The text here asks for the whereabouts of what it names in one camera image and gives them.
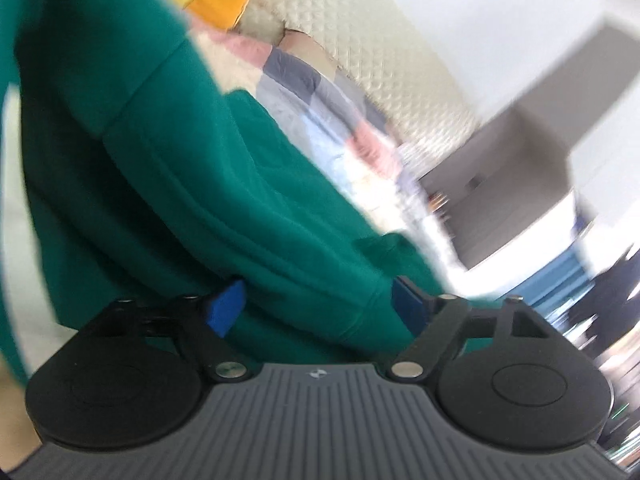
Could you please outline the green hooded sweatshirt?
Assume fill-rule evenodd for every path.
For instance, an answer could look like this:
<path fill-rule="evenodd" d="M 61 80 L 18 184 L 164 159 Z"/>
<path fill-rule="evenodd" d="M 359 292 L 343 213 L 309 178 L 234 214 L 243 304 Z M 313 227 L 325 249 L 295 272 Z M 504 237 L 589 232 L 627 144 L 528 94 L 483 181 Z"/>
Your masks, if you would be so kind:
<path fill-rule="evenodd" d="M 109 302 L 206 294 L 239 276 L 230 342 L 258 362 L 330 364 L 412 341 L 394 278 L 454 286 L 380 234 L 244 90 L 218 87 L 162 0 L 1 0 L 4 158 L 35 243 L 1 235 L 1 354 L 27 382 L 18 314 L 43 284 L 77 330 Z"/>

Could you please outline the grey cabinet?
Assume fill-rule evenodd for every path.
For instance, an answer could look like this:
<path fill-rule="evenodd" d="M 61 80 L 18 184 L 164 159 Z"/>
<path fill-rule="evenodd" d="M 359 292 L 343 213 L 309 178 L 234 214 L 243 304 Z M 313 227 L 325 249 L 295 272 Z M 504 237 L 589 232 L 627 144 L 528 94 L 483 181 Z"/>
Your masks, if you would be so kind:
<path fill-rule="evenodd" d="M 639 73 L 639 41 L 605 23 L 554 70 L 421 179 L 446 197 L 445 226 L 466 270 L 529 240 L 574 185 L 570 152 Z"/>

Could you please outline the pastel patchwork duvet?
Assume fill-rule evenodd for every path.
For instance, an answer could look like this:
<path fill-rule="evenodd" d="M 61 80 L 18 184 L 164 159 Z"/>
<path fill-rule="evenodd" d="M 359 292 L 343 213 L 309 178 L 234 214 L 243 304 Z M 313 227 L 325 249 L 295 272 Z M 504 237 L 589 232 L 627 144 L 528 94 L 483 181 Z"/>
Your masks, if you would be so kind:
<path fill-rule="evenodd" d="M 438 278 L 460 288 L 464 267 L 424 189 L 392 138 L 342 89 L 257 39 L 203 25 L 194 26 L 190 38 L 223 92 L 247 91 L 373 229 L 405 234 Z"/>

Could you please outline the cream quilted headboard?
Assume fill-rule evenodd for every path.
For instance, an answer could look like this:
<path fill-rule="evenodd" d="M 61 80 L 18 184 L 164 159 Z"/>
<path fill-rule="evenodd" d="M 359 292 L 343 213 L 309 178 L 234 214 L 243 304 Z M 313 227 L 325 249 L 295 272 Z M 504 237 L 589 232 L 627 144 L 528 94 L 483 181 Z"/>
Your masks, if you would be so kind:
<path fill-rule="evenodd" d="M 250 0 L 238 29 L 270 44 L 289 30 L 314 40 L 390 120 L 418 176 L 478 126 L 446 65 L 393 0 Z"/>

